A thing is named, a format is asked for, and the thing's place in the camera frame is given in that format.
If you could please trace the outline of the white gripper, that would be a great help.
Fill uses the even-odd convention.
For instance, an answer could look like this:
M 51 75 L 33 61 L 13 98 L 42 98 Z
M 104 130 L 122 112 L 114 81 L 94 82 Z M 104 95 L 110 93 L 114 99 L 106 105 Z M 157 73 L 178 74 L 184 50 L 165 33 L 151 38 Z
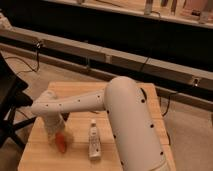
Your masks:
M 56 134 L 57 132 L 62 130 L 62 134 L 64 136 L 64 140 L 67 145 L 70 145 L 70 132 L 65 128 L 65 123 L 63 117 L 58 115 L 47 115 L 44 117 L 44 126 L 47 131 L 47 138 L 50 145 L 55 145 Z

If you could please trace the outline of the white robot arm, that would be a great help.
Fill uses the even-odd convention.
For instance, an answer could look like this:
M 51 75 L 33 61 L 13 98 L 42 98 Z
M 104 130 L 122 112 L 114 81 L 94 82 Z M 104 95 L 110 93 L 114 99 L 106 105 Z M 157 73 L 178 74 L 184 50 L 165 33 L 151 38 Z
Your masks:
M 31 107 L 48 131 L 63 123 L 70 112 L 106 111 L 124 171 L 170 171 L 147 105 L 147 96 L 125 76 L 113 78 L 102 90 L 58 98 L 44 91 Z

